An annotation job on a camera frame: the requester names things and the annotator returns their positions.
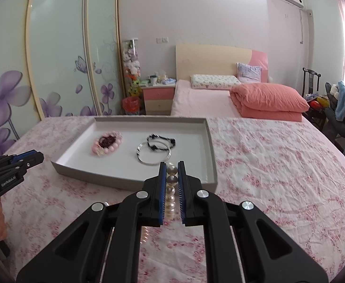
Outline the thin silver bangle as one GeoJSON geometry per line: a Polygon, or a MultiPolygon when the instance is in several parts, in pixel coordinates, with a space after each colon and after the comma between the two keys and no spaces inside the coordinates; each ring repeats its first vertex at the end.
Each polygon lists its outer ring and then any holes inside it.
{"type": "Polygon", "coordinates": [[[156,146],[156,149],[153,150],[149,147],[147,141],[142,142],[136,148],[136,157],[137,160],[146,166],[158,166],[160,162],[167,162],[171,155],[172,150],[170,146],[162,141],[156,141],[151,146],[156,146]]]}

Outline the floral pink bedsheet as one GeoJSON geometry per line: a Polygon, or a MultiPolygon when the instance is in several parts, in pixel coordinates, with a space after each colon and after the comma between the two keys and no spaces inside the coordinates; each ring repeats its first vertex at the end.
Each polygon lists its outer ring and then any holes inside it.
{"type": "MultiPolygon", "coordinates": [[[[2,198],[15,277],[92,203],[119,203],[127,192],[59,175],[51,157],[88,117],[47,118],[10,152],[43,152],[44,163],[2,198]]],[[[209,118],[217,161],[216,194],[252,201],[333,279],[345,266],[345,157],[309,123],[209,118]]]]}

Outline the grey cardboard tray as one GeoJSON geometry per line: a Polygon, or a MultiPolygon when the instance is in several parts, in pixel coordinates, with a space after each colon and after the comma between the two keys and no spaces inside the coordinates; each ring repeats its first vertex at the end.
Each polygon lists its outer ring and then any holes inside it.
{"type": "Polygon", "coordinates": [[[215,153],[204,118],[171,116],[95,117],[53,157],[61,175],[88,183],[136,191],[145,179],[158,174],[160,162],[184,162],[188,175],[200,179],[204,189],[216,190],[215,153]],[[122,142],[107,155],[96,155],[94,141],[108,132],[119,133],[122,142]]]}

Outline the red lined waste basket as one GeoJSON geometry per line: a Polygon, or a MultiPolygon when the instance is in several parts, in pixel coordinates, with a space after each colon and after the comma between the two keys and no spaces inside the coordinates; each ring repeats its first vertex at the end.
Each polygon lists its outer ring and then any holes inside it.
{"type": "Polygon", "coordinates": [[[129,96],[122,100],[122,108],[125,115],[139,115],[140,114],[140,98],[138,96],[129,96]]]}

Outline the glass sliding wardrobe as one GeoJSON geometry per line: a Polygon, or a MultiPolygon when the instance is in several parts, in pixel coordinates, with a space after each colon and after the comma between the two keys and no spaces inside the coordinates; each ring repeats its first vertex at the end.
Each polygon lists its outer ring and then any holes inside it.
{"type": "Polygon", "coordinates": [[[118,115],[118,0],[0,0],[0,155],[44,118],[118,115]]]}

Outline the plush toy display tube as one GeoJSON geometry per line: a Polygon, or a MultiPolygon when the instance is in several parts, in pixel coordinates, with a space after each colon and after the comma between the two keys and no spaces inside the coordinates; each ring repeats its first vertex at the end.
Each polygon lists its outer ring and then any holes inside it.
{"type": "Polygon", "coordinates": [[[122,69],[124,87],[127,96],[140,96],[140,62],[138,60],[138,39],[132,38],[122,42],[122,69]]]}

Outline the pink nightstand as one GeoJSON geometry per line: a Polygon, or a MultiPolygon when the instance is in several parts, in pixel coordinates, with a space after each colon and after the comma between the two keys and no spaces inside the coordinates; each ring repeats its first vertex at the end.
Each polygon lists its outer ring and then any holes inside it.
{"type": "Polygon", "coordinates": [[[147,115],[169,116],[175,89],[176,84],[156,84],[143,87],[145,113],[147,115]]]}

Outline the folded coral quilt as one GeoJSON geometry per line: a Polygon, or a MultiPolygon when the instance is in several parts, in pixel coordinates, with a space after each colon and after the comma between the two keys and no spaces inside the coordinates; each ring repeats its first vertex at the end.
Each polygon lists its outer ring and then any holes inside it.
{"type": "Polygon", "coordinates": [[[229,95],[244,118],[301,122],[302,113],[309,110],[309,104],[295,89],[282,84],[240,84],[229,95]]]}

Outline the dark wooden chair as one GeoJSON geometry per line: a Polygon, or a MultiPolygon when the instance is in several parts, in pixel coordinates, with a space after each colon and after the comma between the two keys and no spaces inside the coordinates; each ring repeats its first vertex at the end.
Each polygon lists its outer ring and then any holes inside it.
{"type": "Polygon", "coordinates": [[[309,104],[309,110],[303,116],[319,131],[322,131],[326,122],[324,107],[318,102],[319,83],[321,74],[314,70],[303,68],[302,97],[309,104]]]}

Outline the bed with beige headboard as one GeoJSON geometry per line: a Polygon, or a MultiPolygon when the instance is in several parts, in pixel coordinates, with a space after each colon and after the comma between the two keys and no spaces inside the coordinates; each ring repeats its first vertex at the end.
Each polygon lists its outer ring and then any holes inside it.
{"type": "Polygon", "coordinates": [[[262,67],[261,83],[272,83],[266,53],[221,45],[179,44],[176,46],[176,91],[171,114],[181,117],[243,118],[234,106],[229,91],[193,89],[191,76],[233,75],[237,63],[262,67]]]}

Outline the purple patterned pillow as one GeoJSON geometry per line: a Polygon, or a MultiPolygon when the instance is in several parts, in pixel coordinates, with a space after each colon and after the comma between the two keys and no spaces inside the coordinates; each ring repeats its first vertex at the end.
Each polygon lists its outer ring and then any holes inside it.
{"type": "Polygon", "coordinates": [[[262,67],[237,63],[237,78],[241,83],[260,83],[262,67]]]}

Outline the floral white pillow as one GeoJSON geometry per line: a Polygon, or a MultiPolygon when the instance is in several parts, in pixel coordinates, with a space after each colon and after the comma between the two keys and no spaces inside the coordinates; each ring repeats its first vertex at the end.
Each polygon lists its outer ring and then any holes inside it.
{"type": "Polygon", "coordinates": [[[241,82],[233,75],[194,74],[191,76],[193,89],[230,90],[240,84],[241,82]]]}

